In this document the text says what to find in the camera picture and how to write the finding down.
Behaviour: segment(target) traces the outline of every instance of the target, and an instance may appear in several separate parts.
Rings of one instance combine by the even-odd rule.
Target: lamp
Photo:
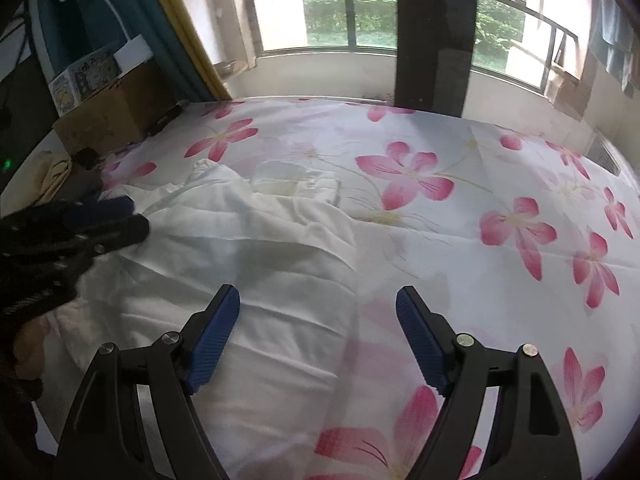
[[[148,44],[146,44],[145,38],[142,37],[142,34],[137,35],[135,38],[132,38],[129,35],[127,27],[124,26],[122,18],[120,17],[118,11],[113,6],[111,1],[104,0],[104,2],[111,9],[111,12],[113,12],[116,20],[118,20],[120,28],[124,33],[124,37],[127,39],[127,43],[125,43],[124,46],[113,55],[116,62],[118,63],[118,66],[120,67],[120,70],[122,71],[122,73],[120,74],[120,76],[122,77],[129,70],[137,67],[139,64],[152,57],[153,53],[151,52]]]

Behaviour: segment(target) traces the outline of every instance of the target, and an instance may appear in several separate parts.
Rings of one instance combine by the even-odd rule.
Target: robotic hand
[[[164,448],[177,480],[228,480],[190,396],[209,382],[238,318],[240,296],[223,285],[180,332],[152,345],[96,352],[69,411],[54,480],[166,480],[153,466],[140,417],[137,384],[148,384]],[[580,480],[571,427],[535,346],[485,348],[456,334],[411,286],[398,292],[398,319],[425,382],[445,401],[405,480],[458,480],[488,386],[499,386],[483,480]]]
[[[4,375],[38,336],[37,318],[76,297],[94,257],[147,237],[147,220],[119,197],[90,204],[52,202],[0,219],[0,354]]]

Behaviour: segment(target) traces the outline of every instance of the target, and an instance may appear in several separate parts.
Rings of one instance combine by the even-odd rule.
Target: pink flower print
[[[519,152],[522,149],[522,141],[526,140],[529,137],[527,134],[523,134],[521,132],[517,132],[515,130],[508,129],[509,133],[504,133],[500,137],[500,144],[503,145],[508,150],[513,150],[515,152]]]
[[[566,414],[571,427],[578,426],[585,433],[594,427],[602,417],[602,403],[596,394],[604,382],[603,366],[595,367],[582,376],[582,367],[574,350],[568,348],[562,361],[564,393],[568,406]]]
[[[234,111],[234,108],[236,106],[243,103],[244,101],[222,101],[217,103],[209,103],[204,107],[201,117],[215,112],[213,116],[216,119],[222,119],[223,117],[228,116],[232,111]]]
[[[480,219],[482,243],[501,246],[515,234],[516,247],[529,273],[542,280],[542,256],[536,244],[546,245],[558,238],[556,230],[544,222],[532,222],[540,213],[538,203],[532,198],[520,197],[513,201],[513,213],[503,215],[498,211],[486,213]]]
[[[361,106],[361,103],[347,103],[349,106]],[[387,114],[415,114],[415,110],[409,110],[408,108],[395,108],[393,106],[380,106],[380,105],[366,105],[369,110],[367,111],[367,119],[374,123],[377,123]]]
[[[607,202],[609,202],[604,207],[604,214],[607,216],[607,220],[611,224],[611,227],[614,231],[618,230],[618,224],[622,227],[622,230],[626,233],[629,238],[633,238],[633,234],[631,233],[631,229],[629,229],[629,225],[626,223],[626,210],[625,205],[622,202],[616,202],[615,197],[611,190],[606,187],[604,189],[604,196],[607,198]]]
[[[591,276],[586,303],[589,308],[598,308],[602,302],[605,285],[617,296],[620,295],[620,289],[612,270],[602,263],[602,259],[609,252],[607,241],[597,233],[590,233],[589,244],[589,253],[578,251],[574,254],[574,280],[580,285]]]
[[[403,161],[410,152],[407,143],[392,142],[386,147],[386,156],[356,157],[356,164],[362,171],[391,181],[382,193],[382,205],[386,211],[411,203],[419,192],[430,200],[444,200],[453,191],[452,180],[428,176],[428,172],[438,163],[435,153],[415,153],[411,164],[406,166]]]
[[[111,164],[107,164],[104,168],[102,168],[102,170],[105,173],[111,173],[112,171],[115,171],[118,169],[118,166],[120,165],[122,161],[121,160],[117,160],[116,162],[112,162]]]
[[[554,144],[549,141],[546,142],[546,145],[550,147],[552,150],[556,150],[556,152],[560,153],[560,159],[562,160],[562,163],[565,166],[568,166],[569,164],[573,164],[575,166],[575,169],[578,170],[578,172],[582,176],[584,176],[587,180],[591,180],[589,173],[587,173],[587,170],[584,169],[584,166],[580,161],[580,159],[582,158],[581,155],[578,155],[577,153],[574,153],[571,150],[568,150],[566,148],[562,148],[561,146],[558,146],[557,144]]]
[[[104,190],[107,191],[112,187],[119,186],[120,184],[128,184],[134,178],[139,178],[141,176],[148,175],[153,170],[155,170],[157,166],[152,162],[147,162],[142,166],[137,167],[134,171],[129,173],[126,176],[121,176],[119,178],[112,178],[104,184]]]
[[[374,428],[324,430],[316,443],[316,454],[366,466],[371,469],[372,476],[338,473],[307,480],[403,479],[422,450],[437,416],[438,405],[433,392],[426,386],[420,386],[396,418],[391,443]],[[460,478],[473,469],[481,453],[475,446],[470,450]]]
[[[566,200],[594,200],[597,196],[593,184],[584,181],[580,183],[575,176],[555,174],[545,168],[538,168],[537,173],[544,177],[542,187],[557,192]]]
[[[318,153],[318,149],[312,142],[301,140],[300,142],[294,142],[291,145],[289,158],[292,160],[303,160],[306,158],[313,160],[319,157],[320,154]]]
[[[258,133],[258,128],[246,128],[246,126],[251,124],[253,121],[253,119],[241,119],[235,123],[231,123],[221,134],[215,134],[213,137],[207,137],[207,139],[199,140],[187,150],[184,154],[184,158],[196,155],[209,146],[212,146],[209,150],[208,158],[214,162],[219,162],[225,154],[226,147],[229,143],[248,139]]]

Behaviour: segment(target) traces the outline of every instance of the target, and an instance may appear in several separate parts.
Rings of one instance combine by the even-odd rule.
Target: window
[[[246,6],[258,56],[396,53],[396,0],[246,0]],[[478,0],[475,70],[544,92],[568,41],[577,36],[523,0]]]

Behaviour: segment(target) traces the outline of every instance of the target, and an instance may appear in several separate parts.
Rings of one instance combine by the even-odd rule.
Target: floral bedsheet
[[[308,479],[404,478],[433,427],[442,399],[394,313],[404,285],[486,346],[540,349],[584,478],[617,451],[640,412],[640,200],[615,176],[490,124],[283,98],[191,105],[109,165],[107,187],[180,184],[204,157],[243,176],[271,159],[335,171],[359,220],[358,319]],[[461,478],[478,471],[496,399]]]

